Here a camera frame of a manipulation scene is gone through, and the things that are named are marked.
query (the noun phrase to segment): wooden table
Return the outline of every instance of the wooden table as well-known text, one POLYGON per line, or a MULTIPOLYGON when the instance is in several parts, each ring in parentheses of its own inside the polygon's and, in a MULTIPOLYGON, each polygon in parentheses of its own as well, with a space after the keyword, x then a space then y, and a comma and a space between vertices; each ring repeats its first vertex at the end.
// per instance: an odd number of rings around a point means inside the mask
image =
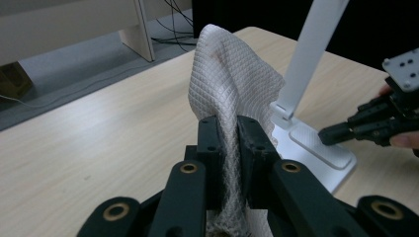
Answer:
MULTIPOLYGON (((285 73, 295 41, 256 28, 236 33, 285 73)), ((160 64, 0 132, 2 236, 74 236, 113 197, 143 201, 164 188, 185 146, 197 143, 187 94, 194 53, 160 64)), ((345 120, 386 74, 325 53, 296 116, 319 129, 345 120)), ((344 143, 359 165, 335 196, 355 205, 382 195, 419 212, 411 150, 344 143)))

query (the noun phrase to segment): white cloth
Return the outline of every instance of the white cloth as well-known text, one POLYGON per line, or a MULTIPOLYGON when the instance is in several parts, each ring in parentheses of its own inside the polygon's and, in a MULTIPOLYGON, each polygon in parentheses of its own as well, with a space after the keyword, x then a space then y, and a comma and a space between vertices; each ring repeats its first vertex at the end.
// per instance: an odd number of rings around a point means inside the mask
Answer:
POLYGON ((283 77, 243 40, 214 25, 202 30, 195 51, 189 101, 198 119, 218 117, 226 149, 226 196, 222 210, 208 215, 208 236, 271 235, 266 211, 246 211, 241 198, 237 116, 257 120, 272 140, 274 125, 269 105, 277 100, 283 86, 283 77))

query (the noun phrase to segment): metal ring insert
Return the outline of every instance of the metal ring insert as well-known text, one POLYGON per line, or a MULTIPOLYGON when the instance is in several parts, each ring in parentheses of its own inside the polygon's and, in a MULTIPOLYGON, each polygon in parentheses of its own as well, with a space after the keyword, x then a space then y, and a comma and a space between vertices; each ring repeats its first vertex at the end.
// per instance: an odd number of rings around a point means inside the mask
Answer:
POLYGON ((375 200, 371 203, 371 208, 388 219, 399 220, 403 218, 403 212, 400 208, 388 201, 375 200))
POLYGON ((129 205, 119 202, 108 206, 104 211, 104 219, 108 221, 116 221, 124 218, 129 212, 129 205))

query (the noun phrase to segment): carpet floor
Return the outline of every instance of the carpet floor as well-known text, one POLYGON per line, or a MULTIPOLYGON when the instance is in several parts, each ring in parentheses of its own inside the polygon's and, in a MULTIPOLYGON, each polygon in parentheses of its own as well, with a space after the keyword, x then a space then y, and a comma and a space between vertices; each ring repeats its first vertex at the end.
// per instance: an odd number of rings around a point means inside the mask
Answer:
MULTIPOLYGON (((184 14, 192 19, 192 11, 184 14)), ((172 39, 176 32, 182 43, 195 43, 193 27, 181 16, 174 15, 150 21, 152 38, 172 39)), ((148 62, 125 46, 118 33, 89 39, 31 58, 20 60, 33 82, 33 87, 19 101, 0 98, 0 130, 65 105, 104 87, 156 66, 186 51, 193 45, 153 41, 155 60, 148 62)))

